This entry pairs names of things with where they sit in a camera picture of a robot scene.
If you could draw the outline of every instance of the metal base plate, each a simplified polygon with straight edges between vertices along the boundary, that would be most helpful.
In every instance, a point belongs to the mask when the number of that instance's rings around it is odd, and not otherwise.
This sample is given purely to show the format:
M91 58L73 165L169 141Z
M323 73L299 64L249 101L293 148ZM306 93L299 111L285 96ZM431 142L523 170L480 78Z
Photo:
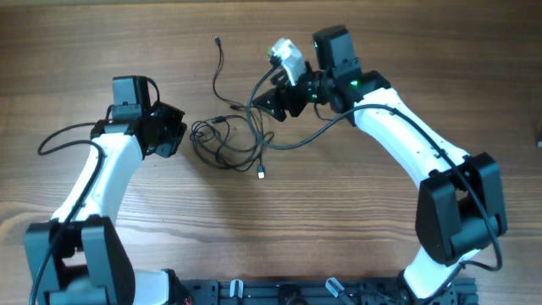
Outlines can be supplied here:
M230 298L230 282L216 280L182 280L191 293L194 305L283 305L279 300L281 286L297 286L308 305L344 305L325 288L324 281L245 282L243 298ZM341 281L345 294L356 305L389 305L396 300L397 278L368 278L360 281ZM433 305L478 304L474 279L456 279Z

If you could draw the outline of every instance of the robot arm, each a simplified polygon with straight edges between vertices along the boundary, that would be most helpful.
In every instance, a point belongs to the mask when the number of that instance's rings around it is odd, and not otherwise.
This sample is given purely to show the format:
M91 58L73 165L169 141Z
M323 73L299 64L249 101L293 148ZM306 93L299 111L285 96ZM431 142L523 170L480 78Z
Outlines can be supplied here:
M62 233L61 246L48 260L38 284L40 304L144 305L172 303L175 298L184 303L187 292L173 270L134 271L114 229L126 187L144 157L171 156L186 130L182 111L159 100L151 106L148 82L156 87L144 76L113 79L114 105L108 110L112 118L99 120L91 131L105 159L84 204ZM91 147L79 179L52 221L27 230L25 249L35 281L50 238L74 208L97 157L97 149ZM64 266L62 259L73 256L74 249L85 252L86 266Z
M363 74L344 26L321 30L313 40L320 70L312 71L308 62L300 68L303 57L296 47L289 40L279 40L270 56L285 72L279 72L271 80L275 88L257 97L253 104L284 121L286 111L296 117L308 103L330 103L337 113L349 112L346 118L352 125L376 139L405 169L420 191L416 232L422 247L400 280L416 300L413 303L423 302L439 291L459 263L489 245L489 231L471 194L458 202L456 191L465 191L458 177L412 125L382 108L352 109L387 106L417 124L468 178L483 201L495 235L501 236L507 224L498 166L488 154L472 157L431 130L378 72Z

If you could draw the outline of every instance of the black cable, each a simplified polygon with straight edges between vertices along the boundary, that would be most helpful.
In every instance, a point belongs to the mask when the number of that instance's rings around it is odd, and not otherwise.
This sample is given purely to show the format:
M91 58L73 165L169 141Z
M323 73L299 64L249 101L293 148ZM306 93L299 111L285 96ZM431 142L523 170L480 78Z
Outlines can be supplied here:
M216 42L218 46L218 56L219 56L218 67L217 67L217 70L214 72L214 76L213 76L214 95L218 97L220 100L222 100L223 102L228 103L230 105L230 108L234 110L244 108L245 105L243 103L236 102L234 100L230 100L229 98L222 97L217 92L216 82L217 82L218 75L220 74L220 72L222 72L222 68L224 67L224 52L222 50L222 42L220 41L220 38L218 36L214 37L214 42Z
M216 90L216 80L224 67L224 51L222 50L222 43L220 38L215 37L215 42L218 46L218 67L213 76L213 92L214 95L221 101L228 103L230 108L234 110L240 110L245 107L240 102L222 97ZM194 122L191 127L190 140L192 142L192 148L196 155L203 161L203 163L214 167L215 169L232 169L239 172L246 172L249 170L256 161L259 162L260 167L263 168L263 151L265 146L258 143L257 139L254 139L254 144L247 148L234 147L228 143L230 139L231 126L229 120L242 119L246 121L246 118L239 114L230 114L224 116L217 116L211 119L199 120ZM263 135L264 141L272 141L274 133L272 131L265 132L263 130L263 113L259 109L258 115L251 113L251 121L257 122L257 131ZM218 131L216 125L225 125L226 131L222 135ZM209 145L211 142L216 142L217 148L213 149ZM248 154L246 158L243 158L240 162L234 162L226 157L226 151L233 153Z
M320 115L320 112L318 111L318 104L317 103L314 103L314 113L316 114L316 117L321 119L321 120L331 121L331 119L322 118L322 116Z
M156 84L156 82L150 78L150 77L147 77L147 81L154 87L154 90L156 91L156 101L157 102L160 102L160 91L158 90L158 85Z
M108 110L105 112L105 120L106 121L109 121L109 115L111 114L111 108L112 107L113 107L113 105L109 105Z
M495 260L496 260L496 265L495 266L489 266L485 263L480 263L480 262L476 262L476 261L473 261L473 260L465 260L465 261L462 261L458 264L458 266L456 267L456 269L451 273L451 275L448 277L448 279L446 279L445 283L443 283L443 285L439 288L439 290L437 290L437 292L435 292L435 294L433 294L433 296L431 296L430 298L431 299L434 299L435 297L437 297L440 293L442 293L443 290L446 289L446 287L453 281L453 279L456 277L456 275L459 273L459 271L464 268L466 265L473 265L473 266L476 266L476 267L479 267L481 269L485 269L485 270L488 270L488 271L498 271L502 268L502 251L501 251L501 247L499 245L499 242L497 241L497 236L495 234L495 231L491 225L491 223L489 222L489 217L488 217L488 214L487 212L485 211L484 209L484 206L482 205L482 202L480 201L480 199L478 198L478 195L476 194L476 192L474 191L474 189L472 188L472 186L470 185L470 183L468 183L467 181L467 178L465 178L465 175L457 168L456 164L450 159L450 157L448 157L446 151L444 151L432 138L431 136L429 136L427 134L427 132L425 132L425 130L423 130L416 122L414 122L411 118L409 118L407 115L405 115L404 113L402 113L401 111L399 111L397 108L392 108L392 107L389 107L389 106L385 106L385 105L379 105L379 104L365 104L365 105L361 105L361 106L357 106L355 108L352 108L342 114L339 114L337 116L335 116L326 126L324 126L322 129L318 130L317 132L315 132L312 136L309 136L307 139L303 140L303 141L300 141L296 144L290 144L290 145L276 145L276 144L273 144L273 143L270 143L270 142L265 142L263 141L263 138L262 138L262 135L259 134L259 132L254 128L253 124L252 124L252 120L251 120L251 112L252 112L252 101L254 99L254 96L256 95L256 92L257 90L259 89L259 87L262 85L262 83L276 70L276 66L274 66L273 68L271 68L263 77L262 79L254 86L254 88L252 89L252 92L251 92L251 95L249 96L248 98L248 103L246 105L246 117L247 117L247 123L248 123L248 127L249 129L251 130L252 134L257 138L257 141L259 141L262 145L266 146L266 147L270 147L270 148L273 148L273 149L276 149L276 150L289 150L289 149L295 149L295 148L298 148L298 147L301 147L305 144L308 144L309 142L311 142L312 140L316 139L317 137L319 137L320 135L322 135L327 129L329 129L331 126L333 126L335 123L337 123L338 121L340 121L341 119L344 119L348 114L352 114L358 110L363 110L363 109L375 109L375 108L379 108L379 109L384 109L384 110L387 110L390 112L390 115L397 115L399 116L400 118L404 119L410 126L412 126L421 136L423 136L423 138L425 138L425 140L427 142L429 142L429 144L437 151L437 153L450 165L451 167L451 170L452 172L455 174L455 176L459 179L459 181L461 182L461 185L462 187L464 187L464 189L466 189L468 191L468 194L470 195L470 197L473 199L473 202L480 214L480 216L482 217L482 219L484 220L484 223L485 223L485 227L489 233L489 238L491 240L491 243L493 244L493 248L495 250Z
M72 207L71 211L69 211L68 216L66 216L66 219L64 220L64 222L58 228L57 232L55 233L55 235L53 237L53 240L49 244L49 248L47 249L45 257L41 261L40 267L37 270L36 278L34 279L34 283L32 284L32 290L30 292L30 298L29 298L29 302L28 302L30 305L34 305L36 303L37 292L38 292L38 289L39 289L39 286L40 286L41 278L43 276L43 272L45 271L45 267L47 266L49 258L58 250L59 244L62 241L62 235L63 235L64 231L66 230L66 228L68 227L68 223L72 220L72 218L79 212L80 208L83 206L83 202L85 201L86 195L88 194L88 192L92 188L92 185L94 184L98 173L102 169L103 160L105 158L105 152L103 151L102 147L100 147L98 144L96 144L95 142L90 141L90 140L71 141L71 142L59 145L57 147L51 148L49 150L46 150L45 152L43 152L43 147L45 147L45 145L51 139L53 139L55 136L58 136L59 134L65 132L67 130L71 130L71 129L78 128L78 127L83 127L83 126L94 126L95 124L96 123L76 124L76 125L71 125L71 126L63 128L61 130L55 131L50 136L45 138L45 140L43 140L43 142L37 148L37 153L40 156L46 156L46 155L48 155L50 153L57 152L57 151L59 151L61 149L64 149L66 147L72 147L74 145L86 144L86 145L91 145L94 148L96 148L97 151L98 151L98 156L97 156L96 167L92 171L91 178L88 180L88 182L86 182L86 185L83 188L83 191L81 192L81 194L79 195L79 198L77 198L77 201L75 201L75 204Z

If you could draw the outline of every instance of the wood grain surface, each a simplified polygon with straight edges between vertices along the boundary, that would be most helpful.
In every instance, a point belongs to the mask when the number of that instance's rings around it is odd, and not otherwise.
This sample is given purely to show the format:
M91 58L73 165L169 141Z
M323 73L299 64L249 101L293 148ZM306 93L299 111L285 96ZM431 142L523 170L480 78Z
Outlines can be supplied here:
M0 10L0 304L25 303L27 226L67 197L88 147L44 158L41 140L100 119L116 75L147 75L191 124L245 101L282 36L316 65L311 34L344 24L365 70L377 69L444 138L501 167L509 231L504 269L468 268L483 304L542 297L542 6L528 1L184 3ZM322 108L323 115L332 115ZM280 124L277 143L324 122L307 109ZM244 125L235 127L246 134ZM76 130L57 143L88 137ZM118 233L138 269L182 279L395 276L419 245L418 192L378 143L342 122L293 151L267 151L267 177L211 169L188 136L169 159L146 158L119 213ZM493 263L486 250L479 259Z
M0 0L0 8L58 6L58 5L99 5L99 4L142 4L142 3L231 3L231 2L283 2L285 0Z

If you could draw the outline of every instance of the usb connector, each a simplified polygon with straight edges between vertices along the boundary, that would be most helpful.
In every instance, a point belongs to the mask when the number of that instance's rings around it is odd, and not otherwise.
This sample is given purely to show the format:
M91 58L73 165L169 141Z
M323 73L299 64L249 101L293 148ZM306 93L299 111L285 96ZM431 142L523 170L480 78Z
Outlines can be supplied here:
M257 177L259 179L265 178L265 168L261 164L257 166Z

